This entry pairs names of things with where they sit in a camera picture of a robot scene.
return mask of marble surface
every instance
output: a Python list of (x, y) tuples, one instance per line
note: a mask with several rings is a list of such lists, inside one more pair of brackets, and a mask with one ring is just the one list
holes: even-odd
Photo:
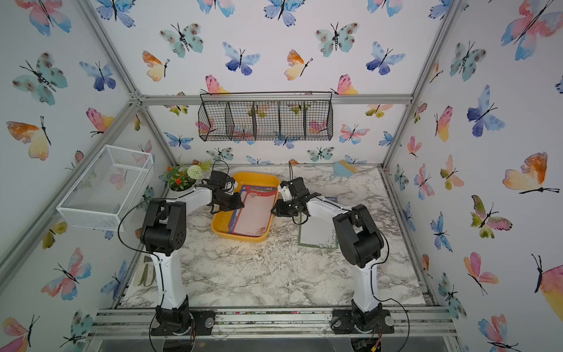
[[(231, 166), (289, 180), (288, 167)], [(424, 304), (421, 289), (376, 166), (358, 165), (353, 177), (329, 180), (332, 165), (294, 165), (310, 192), (338, 197), (340, 204), (365, 205), (387, 237), (391, 253), (378, 265), (378, 298), (402, 304)], [(298, 226), (290, 218), (274, 217), (262, 243), (223, 239), (211, 231), (212, 216), (202, 207), (187, 218), (186, 243), (180, 249), (182, 281), (190, 306), (349, 305), (353, 296), (352, 266), (339, 249), (298, 246)], [(382, 251), (385, 258), (386, 249)], [(155, 283), (137, 286), (145, 263), (122, 300), (122, 307), (154, 307)]]

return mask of yellow tray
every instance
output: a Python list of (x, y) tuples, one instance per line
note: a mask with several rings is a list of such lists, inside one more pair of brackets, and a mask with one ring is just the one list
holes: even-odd
[[(250, 186), (263, 186), (263, 187), (277, 187), (280, 184), (280, 179), (274, 175), (266, 175), (265, 173), (257, 173), (257, 172), (237, 172), (233, 175), (233, 178), (237, 181), (238, 186), (235, 188), (235, 192), (239, 192), (240, 188), (244, 185)], [(268, 228), (266, 229), (266, 233), (260, 237), (250, 237), (250, 236), (242, 236), (237, 234), (230, 234), (229, 233), (229, 222), (231, 221), (231, 217), (233, 216), (233, 211), (227, 212), (220, 212), (215, 214), (213, 217), (213, 222), (211, 222), (211, 229), (213, 232), (218, 234), (223, 238), (228, 239), (236, 239), (239, 241), (245, 242), (263, 242), (266, 237), (268, 237), (268, 232), (270, 232), (270, 225), (272, 224), (273, 215), (270, 215), (270, 222), (268, 223)]]

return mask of white mesh basket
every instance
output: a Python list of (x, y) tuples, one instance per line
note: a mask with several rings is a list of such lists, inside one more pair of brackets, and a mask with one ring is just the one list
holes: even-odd
[(57, 210), (70, 225), (117, 230), (141, 201), (153, 172), (152, 154), (105, 145)]

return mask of teal butterfly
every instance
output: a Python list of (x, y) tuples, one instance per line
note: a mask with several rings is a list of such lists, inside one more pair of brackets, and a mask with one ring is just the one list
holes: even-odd
[(343, 52), (349, 52), (352, 49), (352, 44), (354, 44), (354, 37), (351, 36), (352, 33), (356, 33), (358, 29), (357, 23), (351, 23), (345, 25), (340, 30), (336, 30), (338, 28), (338, 23), (336, 26), (332, 27), (334, 34), (330, 32), (330, 30), (326, 29), (318, 29), (315, 32), (315, 36), (318, 40), (320, 40), (319, 48), (323, 53), (324, 57), (329, 57), (332, 53), (332, 49), (336, 46), (336, 50), (338, 47)]
[(57, 88), (66, 88), (68, 84), (66, 83), (66, 78), (62, 74), (62, 71), (56, 67), (53, 67), (53, 58), (48, 52), (44, 52), (40, 55), (37, 60), (34, 70), (29, 62), (25, 61), (29, 68), (20, 66), (33, 73), (35, 76), (23, 74), (16, 77), (12, 81), (14, 88), (19, 89), (22, 92), (31, 92), (32, 98), (40, 101), (42, 103), (47, 103), (49, 105), (55, 104), (55, 97), (53, 92), (56, 92)]

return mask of black wire basket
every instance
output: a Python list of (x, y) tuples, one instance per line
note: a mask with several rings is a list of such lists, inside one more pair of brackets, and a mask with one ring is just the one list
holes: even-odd
[[(256, 95), (256, 99), (240, 99), (237, 94)], [(203, 93), (200, 97), (198, 127), (203, 141), (332, 138), (330, 92)]]

